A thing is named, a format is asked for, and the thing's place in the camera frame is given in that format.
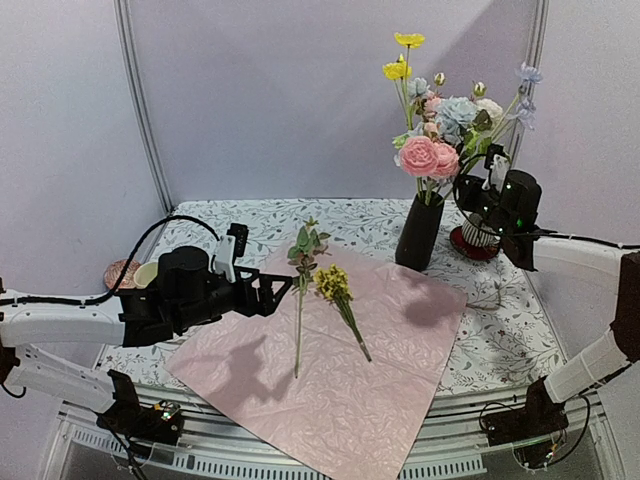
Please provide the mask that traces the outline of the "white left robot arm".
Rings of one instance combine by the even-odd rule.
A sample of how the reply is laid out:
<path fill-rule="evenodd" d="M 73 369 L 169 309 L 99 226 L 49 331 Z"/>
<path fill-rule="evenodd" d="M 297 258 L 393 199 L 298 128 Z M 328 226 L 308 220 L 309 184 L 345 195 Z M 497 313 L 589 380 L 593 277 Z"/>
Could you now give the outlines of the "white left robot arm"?
<path fill-rule="evenodd" d="M 159 258 L 145 288 L 124 289 L 106 300 L 44 301 L 7 291 L 1 296 L 1 382 L 99 414 L 110 408 L 111 419 L 126 433 L 141 433 L 149 415 L 125 381 L 58 357 L 47 346 L 152 346 L 228 313 L 270 316 L 291 285 L 289 276 L 234 266 L 230 253 L 211 259 L 200 248 L 180 247 Z"/>

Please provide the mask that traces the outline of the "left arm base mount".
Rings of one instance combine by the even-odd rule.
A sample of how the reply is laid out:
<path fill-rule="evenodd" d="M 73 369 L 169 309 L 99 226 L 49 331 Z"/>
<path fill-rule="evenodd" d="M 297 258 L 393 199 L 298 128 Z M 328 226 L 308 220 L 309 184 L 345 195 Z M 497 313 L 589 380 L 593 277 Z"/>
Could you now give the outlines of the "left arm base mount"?
<path fill-rule="evenodd" d="M 140 404 L 134 384 L 128 375 L 109 370 L 107 376 L 114 391 L 108 409 L 96 413 L 96 425 L 99 428 L 126 438 L 172 446 L 178 443 L 184 426 L 184 419 L 180 413 L 166 419 L 162 408 L 145 407 Z"/>

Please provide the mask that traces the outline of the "pink wrapping paper sheet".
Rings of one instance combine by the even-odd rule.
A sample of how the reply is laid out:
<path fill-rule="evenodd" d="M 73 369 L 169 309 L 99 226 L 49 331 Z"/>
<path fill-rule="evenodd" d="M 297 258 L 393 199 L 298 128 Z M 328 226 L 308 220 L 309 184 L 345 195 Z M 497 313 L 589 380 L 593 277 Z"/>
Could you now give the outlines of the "pink wrapping paper sheet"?
<path fill-rule="evenodd" d="M 368 362 L 338 310 L 309 293 L 303 302 L 300 374 L 294 378 L 296 297 L 266 318 L 227 314 L 200 328 L 167 371 L 231 420 L 252 420 L 284 406 L 399 414 L 423 421 L 449 359 L 467 297 L 405 267 L 331 246 L 322 267 L 349 276 L 352 309 Z"/>

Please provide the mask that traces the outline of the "single pink carnation stem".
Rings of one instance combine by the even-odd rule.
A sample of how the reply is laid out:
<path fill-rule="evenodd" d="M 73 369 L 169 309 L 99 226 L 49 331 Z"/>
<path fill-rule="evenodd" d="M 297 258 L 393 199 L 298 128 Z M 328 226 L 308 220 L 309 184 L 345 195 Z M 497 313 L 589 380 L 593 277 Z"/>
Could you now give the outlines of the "single pink carnation stem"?
<path fill-rule="evenodd" d="M 418 199 L 426 206 L 433 203 L 439 185 L 454 178 L 460 168 L 456 149 L 428 136 L 408 136 L 394 162 L 416 178 Z"/>

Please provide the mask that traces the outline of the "yellow small flower sprig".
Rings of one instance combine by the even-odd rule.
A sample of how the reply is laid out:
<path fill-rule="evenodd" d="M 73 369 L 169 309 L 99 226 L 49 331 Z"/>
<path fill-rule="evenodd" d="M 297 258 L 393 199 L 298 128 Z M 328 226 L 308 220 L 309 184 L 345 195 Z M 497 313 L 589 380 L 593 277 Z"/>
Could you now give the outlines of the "yellow small flower sprig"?
<path fill-rule="evenodd" d="M 358 328 L 351 307 L 354 296 L 349 286 L 349 276 L 347 272 L 336 264 L 331 264 L 326 269 L 319 269 L 314 274 L 313 279 L 317 292 L 338 309 L 341 318 L 353 333 L 366 360 L 371 362 L 371 354 Z"/>

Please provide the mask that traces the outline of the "small blue flower stem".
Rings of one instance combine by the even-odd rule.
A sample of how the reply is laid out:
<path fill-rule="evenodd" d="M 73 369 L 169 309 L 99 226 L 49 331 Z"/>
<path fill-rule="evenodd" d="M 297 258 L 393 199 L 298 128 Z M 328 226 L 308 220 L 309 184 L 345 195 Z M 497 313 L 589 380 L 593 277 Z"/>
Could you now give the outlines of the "small blue flower stem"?
<path fill-rule="evenodd" d="M 534 128 L 536 106 L 529 90 L 543 80 L 543 75 L 538 68 L 526 62 L 515 69 L 515 75 L 519 86 L 506 108 L 485 97 L 474 101 L 476 116 L 466 130 L 465 137 L 464 151 L 469 156 L 486 153 L 491 144 L 499 144 L 517 125 Z"/>

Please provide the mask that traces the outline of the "white rose stem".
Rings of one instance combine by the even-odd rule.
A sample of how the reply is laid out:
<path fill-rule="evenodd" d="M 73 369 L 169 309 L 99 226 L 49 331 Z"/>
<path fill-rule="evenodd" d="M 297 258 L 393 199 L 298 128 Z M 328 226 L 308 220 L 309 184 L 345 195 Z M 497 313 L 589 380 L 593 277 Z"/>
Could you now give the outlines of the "white rose stem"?
<path fill-rule="evenodd" d="M 476 106 L 476 114 L 468 131 L 478 134 L 482 139 L 497 141 L 505 128 L 505 110 L 488 98 L 486 91 L 487 86 L 482 81 L 473 84 L 471 101 Z"/>

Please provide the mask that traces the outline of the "light blue hydrangea stem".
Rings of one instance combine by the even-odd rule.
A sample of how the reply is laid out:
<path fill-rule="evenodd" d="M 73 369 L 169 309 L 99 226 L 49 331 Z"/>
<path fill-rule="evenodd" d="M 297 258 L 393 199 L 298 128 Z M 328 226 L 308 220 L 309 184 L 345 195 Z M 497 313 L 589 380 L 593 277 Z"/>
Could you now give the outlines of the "light blue hydrangea stem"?
<path fill-rule="evenodd" d="M 408 130 L 408 135 L 428 136 L 432 140 L 460 148 L 466 130 L 475 118 L 476 106 L 472 101 L 467 97 L 442 97 L 435 119 L 424 122 L 421 117 L 422 101 L 429 90 L 434 90 L 426 79 L 420 77 L 409 80 L 408 89 L 413 114 L 413 129 Z"/>

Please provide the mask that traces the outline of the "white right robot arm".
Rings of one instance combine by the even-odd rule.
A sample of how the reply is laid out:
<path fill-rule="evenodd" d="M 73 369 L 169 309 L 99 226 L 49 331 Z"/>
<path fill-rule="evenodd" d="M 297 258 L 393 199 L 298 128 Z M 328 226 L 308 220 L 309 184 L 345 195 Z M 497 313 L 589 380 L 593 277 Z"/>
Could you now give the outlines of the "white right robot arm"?
<path fill-rule="evenodd" d="M 461 174 L 454 182 L 458 208 L 478 216 L 510 262 L 541 272 L 534 286 L 571 355 L 537 382 L 535 400 L 518 412 L 517 427 L 527 436 L 554 422 L 554 405 L 639 359 L 639 249 L 538 227 L 541 194 L 535 178 L 520 170 Z"/>

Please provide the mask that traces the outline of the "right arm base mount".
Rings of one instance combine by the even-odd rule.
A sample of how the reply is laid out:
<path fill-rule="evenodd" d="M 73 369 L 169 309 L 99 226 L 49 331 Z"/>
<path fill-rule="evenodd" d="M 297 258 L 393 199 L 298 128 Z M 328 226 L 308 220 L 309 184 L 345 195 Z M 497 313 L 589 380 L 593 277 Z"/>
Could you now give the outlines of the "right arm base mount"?
<path fill-rule="evenodd" d="M 505 407 L 506 410 L 485 414 L 479 417 L 479 426 L 487 435 L 489 445 L 502 445 L 535 437 L 561 433 L 569 426 L 565 413 L 565 403 L 554 403 L 544 384 L 545 377 L 532 383 L 526 391 L 524 406 Z M 529 445 L 516 449 L 518 461 L 528 464 L 530 469 L 542 469 L 555 457 L 553 441 Z"/>

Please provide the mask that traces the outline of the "yellow poppy flower stem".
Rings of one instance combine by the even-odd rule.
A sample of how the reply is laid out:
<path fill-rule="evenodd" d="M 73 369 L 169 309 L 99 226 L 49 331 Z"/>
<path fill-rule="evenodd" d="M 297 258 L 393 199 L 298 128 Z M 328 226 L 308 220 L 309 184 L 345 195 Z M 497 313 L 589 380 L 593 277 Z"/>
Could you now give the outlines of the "yellow poppy flower stem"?
<path fill-rule="evenodd" d="M 411 79 L 412 67 L 409 58 L 413 50 L 424 44 L 426 37 L 421 33 L 395 32 L 394 40 L 402 48 L 402 52 L 394 62 L 384 64 L 382 71 L 384 77 L 394 85 L 406 127 L 411 130 L 413 129 L 413 114 L 411 113 L 408 84 Z"/>

